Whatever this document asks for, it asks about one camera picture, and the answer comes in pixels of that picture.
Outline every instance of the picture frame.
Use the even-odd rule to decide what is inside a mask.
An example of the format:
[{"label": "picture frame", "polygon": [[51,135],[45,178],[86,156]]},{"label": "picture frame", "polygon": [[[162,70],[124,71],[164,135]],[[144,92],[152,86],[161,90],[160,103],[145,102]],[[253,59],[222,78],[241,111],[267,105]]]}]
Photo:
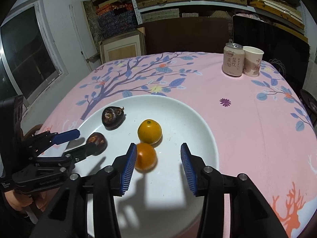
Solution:
[{"label": "picture frame", "polygon": [[145,28],[120,34],[100,42],[100,59],[104,64],[113,60],[146,55]]}]

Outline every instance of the can lid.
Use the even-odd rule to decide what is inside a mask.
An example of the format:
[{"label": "can lid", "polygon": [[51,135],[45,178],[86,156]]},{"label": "can lid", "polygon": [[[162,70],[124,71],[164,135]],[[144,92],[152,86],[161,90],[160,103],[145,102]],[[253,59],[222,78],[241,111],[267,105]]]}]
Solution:
[{"label": "can lid", "polygon": [[231,47],[235,49],[243,49],[243,46],[236,44],[236,43],[226,43],[226,47]]}]

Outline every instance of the small orange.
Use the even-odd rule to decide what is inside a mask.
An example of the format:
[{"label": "small orange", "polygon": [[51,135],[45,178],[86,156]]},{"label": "small orange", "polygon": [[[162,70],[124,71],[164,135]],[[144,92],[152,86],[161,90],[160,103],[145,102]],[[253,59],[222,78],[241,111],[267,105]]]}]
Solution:
[{"label": "small orange", "polygon": [[162,137],[162,128],[156,121],[147,119],[139,126],[137,135],[141,142],[154,144]]},{"label": "small orange", "polygon": [[137,160],[135,169],[138,171],[149,171],[155,167],[157,162],[155,149],[147,143],[137,144]]}]

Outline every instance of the floral tablecloth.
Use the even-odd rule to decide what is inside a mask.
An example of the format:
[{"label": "floral tablecloth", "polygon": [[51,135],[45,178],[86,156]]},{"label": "floral tablecloth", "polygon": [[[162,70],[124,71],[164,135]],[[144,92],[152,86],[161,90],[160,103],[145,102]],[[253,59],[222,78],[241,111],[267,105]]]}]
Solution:
[{"label": "floral tablecloth", "polygon": [[[79,127],[92,113],[123,97],[168,96],[195,109],[210,126],[220,171],[250,176],[289,237],[297,237],[317,208],[317,141],[307,113],[288,83],[267,62],[257,78],[222,72],[223,54],[177,52],[101,65],[79,82],[42,131]],[[53,147],[44,156],[59,156]],[[229,237],[226,200],[224,237]]]}]

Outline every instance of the metal screw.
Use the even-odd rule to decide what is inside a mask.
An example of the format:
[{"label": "metal screw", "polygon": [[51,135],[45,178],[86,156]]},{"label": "metal screw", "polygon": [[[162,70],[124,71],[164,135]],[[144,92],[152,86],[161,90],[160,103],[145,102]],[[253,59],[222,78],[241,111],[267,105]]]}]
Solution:
[{"label": "metal screw", "polygon": [[211,166],[205,166],[203,168],[203,170],[206,172],[206,173],[211,173],[213,171],[213,168]]},{"label": "metal screw", "polygon": [[245,181],[246,179],[248,179],[248,176],[246,174],[240,174],[239,175],[239,178],[242,180],[242,181]]},{"label": "metal screw", "polygon": [[72,181],[76,180],[78,178],[78,174],[71,174],[69,179],[71,179]]},{"label": "metal screw", "polygon": [[105,171],[106,171],[107,173],[111,173],[113,170],[114,170],[114,168],[113,168],[112,166],[106,166],[106,167],[105,167]]}]

